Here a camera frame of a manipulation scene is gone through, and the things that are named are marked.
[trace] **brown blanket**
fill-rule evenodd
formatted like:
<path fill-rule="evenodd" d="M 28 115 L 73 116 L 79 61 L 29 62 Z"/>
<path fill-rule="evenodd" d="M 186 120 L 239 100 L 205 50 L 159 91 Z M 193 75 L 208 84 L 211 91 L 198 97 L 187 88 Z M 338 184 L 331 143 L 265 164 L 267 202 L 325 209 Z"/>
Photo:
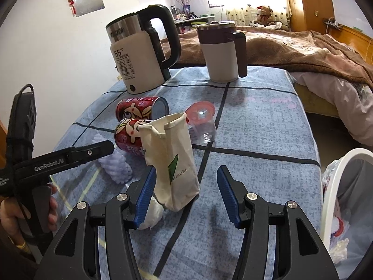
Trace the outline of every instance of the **brown blanket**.
<path fill-rule="evenodd" d="M 350 82 L 373 88 L 373 66 L 331 37 L 315 31 L 286 32 L 240 26 L 246 34 L 247 64 L 270 66 L 288 72 L 332 74 Z M 178 65 L 205 64 L 196 31 L 180 35 L 181 57 Z M 167 39 L 162 40 L 166 58 L 170 53 Z"/>

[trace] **brown mug handle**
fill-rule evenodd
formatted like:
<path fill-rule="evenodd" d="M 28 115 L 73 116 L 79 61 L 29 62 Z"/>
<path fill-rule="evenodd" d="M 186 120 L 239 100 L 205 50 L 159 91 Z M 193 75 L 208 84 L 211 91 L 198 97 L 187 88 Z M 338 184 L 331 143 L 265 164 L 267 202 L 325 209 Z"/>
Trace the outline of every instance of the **brown mug handle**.
<path fill-rule="evenodd" d="M 232 36 L 236 49 L 238 76 L 243 78 L 247 76 L 246 36 L 241 31 L 233 32 Z"/>

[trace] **floor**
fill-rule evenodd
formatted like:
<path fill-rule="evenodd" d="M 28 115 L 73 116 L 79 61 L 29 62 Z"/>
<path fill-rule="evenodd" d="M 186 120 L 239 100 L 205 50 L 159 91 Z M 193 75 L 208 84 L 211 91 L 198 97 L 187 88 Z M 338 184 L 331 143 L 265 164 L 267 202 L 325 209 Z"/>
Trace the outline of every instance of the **floor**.
<path fill-rule="evenodd" d="M 318 145 L 322 172 L 334 160 L 341 158 L 351 149 L 360 147 L 340 119 L 311 113 L 307 114 L 307 118 Z"/>

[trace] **red lid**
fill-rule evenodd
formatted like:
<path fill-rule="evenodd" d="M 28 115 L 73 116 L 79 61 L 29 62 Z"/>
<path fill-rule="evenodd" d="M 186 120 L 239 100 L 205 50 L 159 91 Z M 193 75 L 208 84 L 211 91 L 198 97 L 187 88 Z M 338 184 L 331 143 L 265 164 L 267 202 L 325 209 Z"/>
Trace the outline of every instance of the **red lid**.
<path fill-rule="evenodd" d="M 201 101 L 192 104 L 186 110 L 186 122 L 199 125 L 210 121 L 215 115 L 215 107 L 208 101 Z"/>

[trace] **plastic cup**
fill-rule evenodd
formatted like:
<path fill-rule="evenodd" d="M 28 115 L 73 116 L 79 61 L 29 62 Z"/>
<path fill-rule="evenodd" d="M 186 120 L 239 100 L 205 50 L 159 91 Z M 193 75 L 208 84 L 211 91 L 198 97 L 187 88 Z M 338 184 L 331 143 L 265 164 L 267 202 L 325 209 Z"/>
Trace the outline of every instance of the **plastic cup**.
<path fill-rule="evenodd" d="M 216 127 L 214 122 L 215 107 L 208 101 L 194 103 L 186 111 L 188 124 L 201 143 L 209 143 L 215 140 Z"/>

